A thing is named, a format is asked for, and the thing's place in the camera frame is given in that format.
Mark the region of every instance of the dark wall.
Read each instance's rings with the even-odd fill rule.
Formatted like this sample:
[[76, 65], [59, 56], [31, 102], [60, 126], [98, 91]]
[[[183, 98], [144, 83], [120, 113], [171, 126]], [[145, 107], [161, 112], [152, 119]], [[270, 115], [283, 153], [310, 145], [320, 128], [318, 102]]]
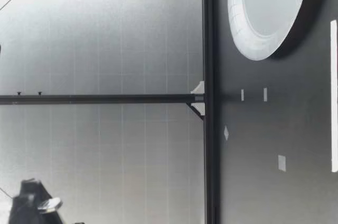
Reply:
[[[306, 0], [298, 29], [288, 38], [291, 45], [254, 62], [233, 43], [227, 0], [215, 0], [221, 223], [336, 223], [330, 21], [338, 16], [337, 5]], [[268, 102], [263, 102], [266, 87]], [[278, 169], [278, 155], [286, 156], [286, 172]]]

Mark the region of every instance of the white label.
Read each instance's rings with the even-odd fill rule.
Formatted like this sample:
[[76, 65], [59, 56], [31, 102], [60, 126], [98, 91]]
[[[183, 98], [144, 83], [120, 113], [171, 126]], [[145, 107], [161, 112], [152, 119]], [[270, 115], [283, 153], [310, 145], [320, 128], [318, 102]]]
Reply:
[[264, 88], [263, 90], [264, 101], [268, 101], [268, 88]]
[[244, 89], [241, 90], [241, 100], [244, 101]]
[[278, 156], [278, 169], [286, 172], [286, 157], [283, 155]]

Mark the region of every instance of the black object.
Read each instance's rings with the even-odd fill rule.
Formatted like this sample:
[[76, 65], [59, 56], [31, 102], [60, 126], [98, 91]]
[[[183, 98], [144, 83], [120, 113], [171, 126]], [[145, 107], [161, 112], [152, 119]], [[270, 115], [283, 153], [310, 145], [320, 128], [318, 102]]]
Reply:
[[204, 95], [40, 95], [0, 96], [0, 105], [42, 104], [189, 104], [204, 102]]
[[214, 133], [214, 0], [203, 0], [203, 58], [205, 81], [204, 163], [205, 223], [219, 223], [218, 157]]
[[40, 181], [22, 181], [20, 194], [13, 198], [9, 224], [63, 224], [57, 212], [40, 214], [37, 210], [42, 202], [51, 198]]

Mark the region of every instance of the white strip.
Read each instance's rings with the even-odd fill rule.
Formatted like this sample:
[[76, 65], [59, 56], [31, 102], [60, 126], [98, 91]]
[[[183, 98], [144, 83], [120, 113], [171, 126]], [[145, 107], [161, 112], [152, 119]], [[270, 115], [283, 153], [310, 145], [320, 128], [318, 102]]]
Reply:
[[268, 88], [264, 88], [264, 101], [268, 101]]
[[331, 148], [332, 172], [338, 171], [337, 21], [331, 22]]
[[244, 89], [241, 90], [241, 100], [244, 101]]

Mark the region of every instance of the gray wall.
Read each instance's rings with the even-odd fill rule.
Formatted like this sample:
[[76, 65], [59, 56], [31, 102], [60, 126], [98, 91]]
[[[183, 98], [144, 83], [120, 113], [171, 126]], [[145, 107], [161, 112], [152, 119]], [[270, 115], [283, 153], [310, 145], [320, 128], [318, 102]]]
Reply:
[[[336, 0], [320, 0], [322, 6], [306, 0], [298, 29], [311, 28], [296, 49], [258, 62], [238, 52], [227, 0], [215, 1], [215, 70], [220, 97], [226, 96], [219, 100], [220, 223], [336, 223], [338, 175], [331, 173], [330, 108], [330, 21], [338, 16]], [[268, 102], [263, 102], [264, 87]], [[278, 170], [278, 155], [286, 156], [286, 172]]]
[[[13, 0], [0, 94], [187, 93], [201, 0]], [[41, 179], [67, 223], [201, 223], [203, 123], [186, 105], [0, 107], [0, 186]], [[0, 202], [8, 200], [0, 195]]]

